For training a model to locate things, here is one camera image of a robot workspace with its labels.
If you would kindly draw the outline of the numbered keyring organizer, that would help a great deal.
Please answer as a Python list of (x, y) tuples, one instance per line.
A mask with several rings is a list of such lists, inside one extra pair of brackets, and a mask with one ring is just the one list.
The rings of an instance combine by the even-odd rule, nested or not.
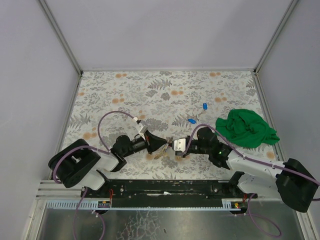
[(166, 153), (166, 151), (172, 147), (172, 142), (173, 142), (173, 137), (167, 137), (166, 144), (155, 155), (154, 160), (160, 159)]

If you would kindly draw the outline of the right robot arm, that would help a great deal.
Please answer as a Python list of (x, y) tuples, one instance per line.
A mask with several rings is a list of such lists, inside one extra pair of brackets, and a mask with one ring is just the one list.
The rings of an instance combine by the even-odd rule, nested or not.
[(320, 183), (298, 160), (269, 161), (246, 155), (230, 143), (219, 141), (218, 132), (208, 125), (193, 133), (196, 139), (187, 136), (174, 141), (176, 154), (208, 155), (216, 167), (234, 172), (236, 185), (243, 193), (280, 199), (295, 211), (308, 211)]

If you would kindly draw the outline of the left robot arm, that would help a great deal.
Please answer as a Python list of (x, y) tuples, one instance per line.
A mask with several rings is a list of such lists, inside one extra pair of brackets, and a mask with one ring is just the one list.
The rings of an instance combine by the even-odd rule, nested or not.
[(147, 130), (143, 137), (132, 140), (127, 135), (120, 135), (111, 150), (106, 152), (90, 146), (81, 138), (53, 156), (48, 167), (52, 170), (54, 181), (66, 188), (81, 185), (98, 190), (107, 181), (102, 170), (118, 172), (127, 164), (126, 157), (143, 150), (152, 154), (166, 143), (166, 139)]

